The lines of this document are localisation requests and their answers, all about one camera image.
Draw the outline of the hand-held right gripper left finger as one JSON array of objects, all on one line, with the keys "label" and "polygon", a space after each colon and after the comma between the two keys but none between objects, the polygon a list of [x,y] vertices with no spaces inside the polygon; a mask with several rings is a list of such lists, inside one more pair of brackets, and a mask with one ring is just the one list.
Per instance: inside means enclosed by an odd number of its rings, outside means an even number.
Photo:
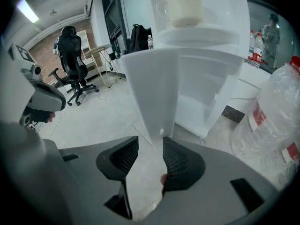
[{"label": "hand-held right gripper left finger", "polygon": [[58,149],[64,199],[60,225],[132,225],[126,177],[139,152],[137,136]]}]

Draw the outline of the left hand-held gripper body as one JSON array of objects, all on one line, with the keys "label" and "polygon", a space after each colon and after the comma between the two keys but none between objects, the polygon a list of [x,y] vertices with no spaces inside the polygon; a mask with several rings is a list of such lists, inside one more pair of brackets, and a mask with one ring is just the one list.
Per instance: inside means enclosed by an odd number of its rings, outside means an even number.
[{"label": "left hand-held gripper body", "polygon": [[0,47],[0,127],[16,123],[22,127],[44,121],[43,90],[31,83],[8,52]]}]

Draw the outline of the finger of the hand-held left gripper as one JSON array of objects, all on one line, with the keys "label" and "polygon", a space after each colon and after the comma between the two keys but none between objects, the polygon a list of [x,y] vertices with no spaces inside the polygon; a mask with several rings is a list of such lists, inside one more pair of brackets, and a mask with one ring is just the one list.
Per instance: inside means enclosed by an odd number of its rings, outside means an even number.
[{"label": "finger of the hand-held left gripper", "polygon": [[38,80],[29,80],[35,89],[28,107],[35,110],[57,112],[66,106],[64,95],[55,87]]}]

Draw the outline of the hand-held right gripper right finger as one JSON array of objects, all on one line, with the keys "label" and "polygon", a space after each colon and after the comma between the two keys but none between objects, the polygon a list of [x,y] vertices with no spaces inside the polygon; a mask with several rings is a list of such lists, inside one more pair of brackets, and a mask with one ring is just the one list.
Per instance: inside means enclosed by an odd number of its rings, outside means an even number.
[{"label": "hand-held right gripper right finger", "polygon": [[248,225],[279,196],[273,185],[235,156],[164,138],[167,180],[144,225]]}]

